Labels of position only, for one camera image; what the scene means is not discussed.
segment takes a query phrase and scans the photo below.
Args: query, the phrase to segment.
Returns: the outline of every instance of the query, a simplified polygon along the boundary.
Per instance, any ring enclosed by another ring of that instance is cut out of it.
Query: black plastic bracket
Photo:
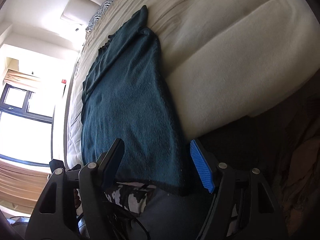
[[[215,197],[197,240],[289,239],[281,209],[263,174],[258,169],[238,171],[225,163],[219,165],[212,160],[213,154],[206,152],[198,140],[195,142],[211,171],[215,171],[212,179],[220,179],[220,184],[215,182]],[[235,231],[227,237],[237,189],[241,200]]]
[[[104,187],[113,183],[124,155],[124,142],[116,139],[110,150],[101,154],[97,162],[88,163],[82,169],[75,166],[65,171],[63,163],[53,160],[56,168],[33,210],[27,227],[26,240],[87,239],[80,235],[76,219],[73,189],[79,188],[84,218],[91,240],[117,239],[109,220],[113,215],[113,203],[104,193]]]

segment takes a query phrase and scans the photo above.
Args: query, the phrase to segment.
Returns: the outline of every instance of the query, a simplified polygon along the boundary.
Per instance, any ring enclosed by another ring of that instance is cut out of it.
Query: white bedsheet
[[[82,163],[82,82],[108,35],[144,4],[186,140],[267,110],[320,66],[320,25],[305,0],[115,0],[87,37],[76,67],[70,167]]]

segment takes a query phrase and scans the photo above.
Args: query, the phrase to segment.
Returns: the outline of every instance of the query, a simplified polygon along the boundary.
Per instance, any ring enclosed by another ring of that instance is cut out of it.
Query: zebra print pillow
[[[96,24],[96,22],[99,20],[101,15],[107,10],[109,5],[113,2],[114,0],[105,0],[103,4],[100,6],[99,10],[92,16],[92,18],[89,21],[89,25],[86,28],[87,31],[91,31]]]

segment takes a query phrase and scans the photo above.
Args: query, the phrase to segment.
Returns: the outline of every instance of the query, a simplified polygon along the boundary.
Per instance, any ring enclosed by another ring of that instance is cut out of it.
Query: white wall
[[[70,62],[74,62],[78,56],[77,51],[17,33],[11,33],[4,43]]]
[[[5,20],[14,24],[14,32],[18,34],[40,37],[44,41],[71,49],[68,40],[77,42],[75,28],[60,19],[68,1],[7,0]]]
[[[67,101],[68,86],[74,67],[74,60],[64,60],[56,57],[49,57],[41,53],[27,49],[3,44],[0,48],[0,57],[3,61],[10,57],[19,61],[19,71],[41,78],[44,82],[55,82],[61,84],[62,79],[67,80],[67,89],[63,98],[57,98],[53,123],[53,157],[54,159],[64,160],[63,130],[65,108]],[[63,85],[57,86],[57,89],[63,89]]]
[[[7,69],[19,71],[19,61],[14,58],[6,57],[6,66]]]
[[[5,14],[7,12],[8,4],[4,4],[2,8],[0,9],[0,23],[4,21]]]
[[[0,95],[2,94],[4,88],[3,78],[7,72],[5,62],[6,55],[4,52],[3,42],[11,34],[11,32],[12,24],[8,22],[0,22]]]

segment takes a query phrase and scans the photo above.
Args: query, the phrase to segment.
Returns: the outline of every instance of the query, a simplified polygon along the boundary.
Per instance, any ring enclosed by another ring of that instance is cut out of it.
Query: window
[[[0,99],[0,158],[49,167],[54,102],[6,84]]]

